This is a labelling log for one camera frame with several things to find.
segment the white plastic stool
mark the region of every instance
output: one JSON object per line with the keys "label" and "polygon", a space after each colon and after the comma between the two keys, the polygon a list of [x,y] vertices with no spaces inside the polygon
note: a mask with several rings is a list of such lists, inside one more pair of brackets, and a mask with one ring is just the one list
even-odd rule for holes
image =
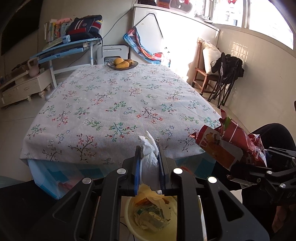
{"label": "white plastic stool", "polygon": [[105,61],[112,61],[115,58],[128,58],[129,47],[125,45],[104,45],[96,51],[97,64],[104,64]]}

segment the black pants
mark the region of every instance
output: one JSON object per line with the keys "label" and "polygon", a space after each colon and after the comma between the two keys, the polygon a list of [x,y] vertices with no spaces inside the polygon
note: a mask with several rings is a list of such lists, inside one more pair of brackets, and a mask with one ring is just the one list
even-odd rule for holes
{"label": "black pants", "polygon": [[[296,151],[290,132],[281,124],[268,124],[253,133],[260,134],[265,148],[276,147]],[[218,162],[216,162],[212,174],[230,191],[241,189],[240,184],[229,181],[226,178],[226,175],[230,175],[230,172]],[[271,225],[276,213],[276,206],[270,204],[270,196],[266,192],[261,191],[258,185],[254,185],[242,190],[242,203],[272,236],[274,232]]]}

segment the metal screw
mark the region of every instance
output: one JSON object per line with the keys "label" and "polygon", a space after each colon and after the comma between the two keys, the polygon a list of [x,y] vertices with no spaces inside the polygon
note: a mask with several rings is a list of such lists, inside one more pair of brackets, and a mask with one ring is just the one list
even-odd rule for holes
{"label": "metal screw", "polygon": [[83,184],[90,184],[91,183],[91,178],[89,178],[89,177],[83,178],[82,183]]}
{"label": "metal screw", "polygon": [[210,183],[216,183],[216,182],[217,182],[217,178],[215,178],[215,177],[208,177],[207,180],[208,180]]}
{"label": "metal screw", "polygon": [[126,170],[125,170],[124,168],[119,168],[119,169],[117,170],[117,173],[118,173],[118,174],[125,174],[125,173],[126,173]]}
{"label": "metal screw", "polygon": [[176,174],[181,174],[183,172],[183,170],[181,168],[175,168],[173,170],[173,172],[176,173]]}

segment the floral pattern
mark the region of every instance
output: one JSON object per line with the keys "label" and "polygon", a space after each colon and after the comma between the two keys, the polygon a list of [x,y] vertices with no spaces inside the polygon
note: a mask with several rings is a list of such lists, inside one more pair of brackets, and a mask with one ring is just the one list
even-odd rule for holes
{"label": "floral pattern", "polygon": [[121,166],[146,130],[165,155],[202,152],[189,136],[220,116],[190,85],[161,65],[127,71],[106,65],[74,71],[39,111],[21,158]]}

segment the backpack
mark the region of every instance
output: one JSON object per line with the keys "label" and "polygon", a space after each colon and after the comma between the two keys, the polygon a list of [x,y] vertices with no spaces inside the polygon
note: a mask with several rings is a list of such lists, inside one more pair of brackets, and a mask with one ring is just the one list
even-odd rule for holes
{"label": "backpack", "polygon": [[66,35],[70,35],[71,42],[100,38],[99,34],[102,25],[102,15],[90,15],[83,18],[75,18],[70,24]]}

